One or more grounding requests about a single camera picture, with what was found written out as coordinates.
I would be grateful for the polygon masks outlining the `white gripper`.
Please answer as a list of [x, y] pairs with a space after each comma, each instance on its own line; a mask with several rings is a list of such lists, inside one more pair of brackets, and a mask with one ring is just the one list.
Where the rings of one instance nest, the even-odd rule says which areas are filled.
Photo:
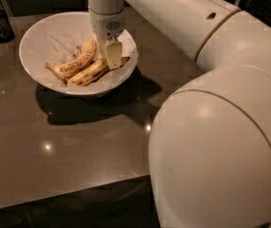
[[104, 59], [106, 58], [110, 69], [120, 67], [123, 44], [116, 37], [119, 37], [125, 30], [124, 8], [90, 7], [89, 16], [100, 55]]

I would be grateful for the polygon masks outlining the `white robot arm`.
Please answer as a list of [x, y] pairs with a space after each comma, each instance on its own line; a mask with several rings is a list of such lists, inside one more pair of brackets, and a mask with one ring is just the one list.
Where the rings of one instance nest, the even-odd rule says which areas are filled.
[[88, 0], [100, 39], [137, 10], [203, 74], [176, 90], [149, 136], [163, 228], [271, 228], [271, 28], [223, 0]]

